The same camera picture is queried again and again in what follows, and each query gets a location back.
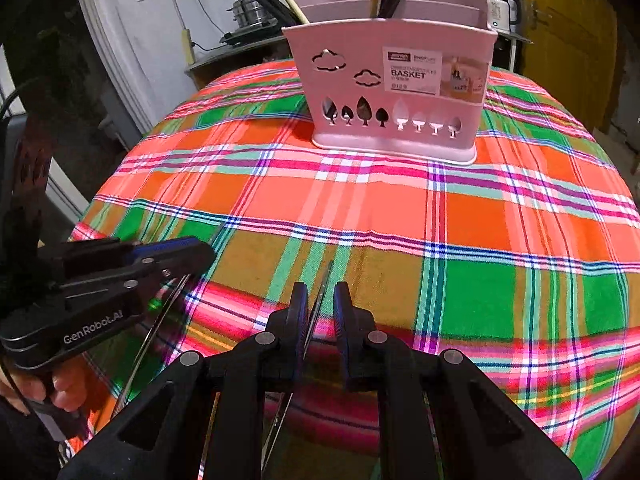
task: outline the human hand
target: human hand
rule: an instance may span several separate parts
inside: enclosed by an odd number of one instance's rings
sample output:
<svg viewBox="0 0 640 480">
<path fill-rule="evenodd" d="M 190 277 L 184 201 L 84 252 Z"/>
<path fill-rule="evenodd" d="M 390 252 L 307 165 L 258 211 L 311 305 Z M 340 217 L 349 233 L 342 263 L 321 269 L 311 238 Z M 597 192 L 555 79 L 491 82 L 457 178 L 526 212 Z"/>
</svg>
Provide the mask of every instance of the human hand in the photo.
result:
<svg viewBox="0 0 640 480">
<path fill-rule="evenodd" d="M 46 390 L 42 381 L 32 375 L 16 370 L 8 366 L 15 385 L 27 399 L 43 401 Z M 52 372 L 53 387 L 55 392 L 51 394 L 51 402 L 63 410 L 72 412 L 77 410 L 86 399 L 86 383 L 84 380 L 84 363 L 80 356 L 66 361 Z M 0 370 L 0 396 L 3 396 L 16 410 L 29 413 L 28 408 L 22 403 L 14 392 L 9 381 Z"/>
</svg>

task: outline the pink utensil basket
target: pink utensil basket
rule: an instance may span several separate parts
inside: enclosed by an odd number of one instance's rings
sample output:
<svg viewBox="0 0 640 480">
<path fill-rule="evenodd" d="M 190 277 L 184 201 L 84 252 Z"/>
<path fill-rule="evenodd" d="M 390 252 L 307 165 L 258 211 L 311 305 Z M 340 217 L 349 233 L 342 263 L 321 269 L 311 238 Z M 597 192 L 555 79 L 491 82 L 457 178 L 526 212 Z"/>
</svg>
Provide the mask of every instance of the pink utensil basket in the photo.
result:
<svg viewBox="0 0 640 480">
<path fill-rule="evenodd" d="M 403 0 L 370 19 L 369 0 L 295 0 L 284 28 L 320 148 L 467 165 L 497 33 L 488 0 Z"/>
</svg>

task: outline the metal rod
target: metal rod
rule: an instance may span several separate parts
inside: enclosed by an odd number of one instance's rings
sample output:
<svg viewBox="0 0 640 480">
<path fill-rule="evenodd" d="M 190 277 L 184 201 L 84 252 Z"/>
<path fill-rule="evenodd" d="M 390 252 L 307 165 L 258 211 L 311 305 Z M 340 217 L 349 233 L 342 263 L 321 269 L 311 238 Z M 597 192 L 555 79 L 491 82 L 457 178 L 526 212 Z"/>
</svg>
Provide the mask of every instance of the metal rod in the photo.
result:
<svg viewBox="0 0 640 480">
<path fill-rule="evenodd" d="M 316 329 L 316 324 L 318 323 L 318 318 L 320 317 L 320 308 L 322 307 L 322 300 L 324 300 L 324 293 L 326 291 L 326 286 L 329 282 L 329 275 L 331 275 L 331 270 L 334 266 L 334 261 L 331 260 L 322 276 L 322 281 L 320 282 L 320 289 L 318 290 L 318 295 L 316 296 L 316 300 L 314 301 L 314 306 L 311 309 L 311 314 L 309 316 L 309 323 L 306 329 L 305 334 L 305 344 L 302 352 L 302 359 L 306 357 L 306 351 L 311 344 L 311 339 L 313 337 L 314 331 Z M 267 434 L 267 438 L 264 441 L 264 446 L 262 446 L 262 474 L 267 467 L 269 462 L 269 458 L 271 457 L 271 452 L 273 451 L 273 447 L 275 446 L 278 435 L 280 434 L 280 429 L 282 428 L 282 423 L 284 422 L 284 418 L 287 415 L 287 410 L 289 409 L 289 405 L 291 403 L 291 398 L 293 397 L 293 393 L 284 393 L 280 396 L 280 400 L 278 401 L 278 407 L 276 408 L 276 415 L 273 417 L 273 422 L 271 423 L 271 427 L 269 428 L 269 433 Z"/>
<path fill-rule="evenodd" d="M 216 238 L 218 238 L 218 235 L 222 231 L 222 228 L 224 227 L 224 225 L 225 225 L 224 222 L 222 222 L 214 229 L 213 234 L 209 239 L 209 245 L 213 245 L 215 243 Z M 131 373 L 129 374 L 129 377 L 127 378 L 127 382 L 125 383 L 123 389 L 121 389 L 118 395 L 118 398 L 116 399 L 116 404 L 113 408 L 113 411 L 111 412 L 110 418 L 113 418 L 114 416 L 116 416 L 120 412 L 120 410 L 122 410 L 126 405 L 127 399 L 129 397 L 129 393 L 131 391 L 131 386 L 133 385 L 133 380 L 136 377 L 136 373 L 138 373 L 138 368 L 140 368 L 142 359 L 144 359 L 147 351 L 151 346 L 151 342 L 156 336 L 156 333 L 158 333 L 158 329 L 160 328 L 160 325 L 164 321 L 164 318 L 166 317 L 169 310 L 171 310 L 171 307 L 175 303 L 175 300 L 182 293 L 182 290 L 184 289 L 185 285 L 189 281 L 190 277 L 191 277 L 190 274 L 181 277 L 180 281 L 175 286 L 174 290 L 172 290 L 169 297 L 162 304 L 162 308 L 160 309 L 160 312 L 158 313 L 156 320 L 151 326 L 151 329 L 149 329 L 149 332 L 146 333 L 145 339 L 142 342 L 142 345 L 140 346 L 140 348 L 138 349 L 138 353 L 136 354 L 136 357 L 133 359 Z"/>
<path fill-rule="evenodd" d="M 515 72 L 516 68 L 516 46 L 517 41 L 515 38 L 511 38 L 511 44 L 509 47 L 509 72 Z"/>
</svg>

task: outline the door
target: door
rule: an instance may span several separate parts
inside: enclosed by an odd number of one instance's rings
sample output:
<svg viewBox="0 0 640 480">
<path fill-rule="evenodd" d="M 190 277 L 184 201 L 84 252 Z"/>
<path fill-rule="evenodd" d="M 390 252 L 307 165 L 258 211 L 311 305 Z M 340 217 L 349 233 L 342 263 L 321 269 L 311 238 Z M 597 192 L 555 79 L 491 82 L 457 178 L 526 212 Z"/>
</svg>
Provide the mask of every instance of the door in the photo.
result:
<svg viewBox="0 0 640 480">
<path fill-rule="evenodd" d="M 606 0 L 525 0 L 523 74 L 592 132 L 606 113 L 616 63 L 616 13 Z"/>
</svg>

